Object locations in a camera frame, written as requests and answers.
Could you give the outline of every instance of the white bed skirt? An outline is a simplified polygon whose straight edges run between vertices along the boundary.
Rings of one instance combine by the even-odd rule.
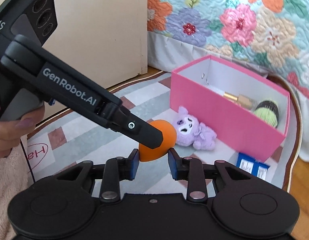
[[[267,71],[259,65],[251,64],[245,61],[236,60],[224,55],[215,54],[203,48],[187,44],[161,34],[148,32],[148,65],[159,70],[172,72],[177,67],[187,64],[195,59],[201,58],[207,54],[213,54],[216,57],[222,57],[246,67],[262,76],[267,75]],[[298,97],[300,111],[302,115],[303,135],[299,156],[302,160],[309,162],[309,100],[293,87]]]

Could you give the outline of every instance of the green yarn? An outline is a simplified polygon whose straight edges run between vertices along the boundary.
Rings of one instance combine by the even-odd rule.
[[[273,100],[269,100],[275,103],[276,106],[278,106],[277,102]],[[278,119],[273,111],[271,111],[269,108],[261,107],[257,108],[253,112],[257,117],[259,117],[261,120],[265,121],[268,125],[272,127],[277,127],[278,125]]]

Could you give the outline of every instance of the finger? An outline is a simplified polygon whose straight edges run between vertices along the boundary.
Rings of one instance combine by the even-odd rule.
[[[11,153],[11,149],[5,150],[5,151],[0,151],[0,159],[7,157]]]
[[[45,106],[25,114],[19,121],[0,122],[0,139],[14,140],[32,132],[45,114]]]
[[[20,143],[20,138],[10,140],[10,141],[0,139],[0,151],[5,151],[5,150],[12,149],[14,147],[17,147],[19,143]]]

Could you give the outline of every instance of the flower center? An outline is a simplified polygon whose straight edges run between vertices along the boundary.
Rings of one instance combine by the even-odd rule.
[[[235,22],[237,29],[239,29],[240,31],[242,31],[243,29],[243,25],[244,25],[244,19],[240,18]]]
[[[268,37],[267,40],[271,41],[273,46],[275,46],[276,43],[280,44],[278,35],[273,35],[272,32],[269,32],[269,34],[270,34],[271,37]]]
[[[187,23],[183,25],[182,28],[183,28],[183,33],[187,35],[191,35],[195,33],[195,26],[192,25],[191,23]]]
[[[147,9],[148,21],[153,20],[155,18],[155,10]]]

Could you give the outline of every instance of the black cable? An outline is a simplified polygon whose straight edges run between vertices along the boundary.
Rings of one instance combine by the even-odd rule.
[[[35,183],[36,180],[35,180],[34,174],[33,174],[33,172],[32,172],[32,168],[31,168],[31,166],[30,166],[30,163],[29,163],[29,160],[28,160],[28,156],[27,156],[26,150],[25,150],[25,148],[24,148],[24,146],[23,146],[23,144],[22,144],[21,139],[20,139],[20,144],[21,144],[23,153],[24,153],[24,155],[25,155],[25,157],[26,157],[26,160],[27,160],[27,163],[28,163],[28,167],[29,167],[29,170],[30,170],[30,173],[31,173],[31,176],[32,176],[32,180],[33,180],[33,182]]]

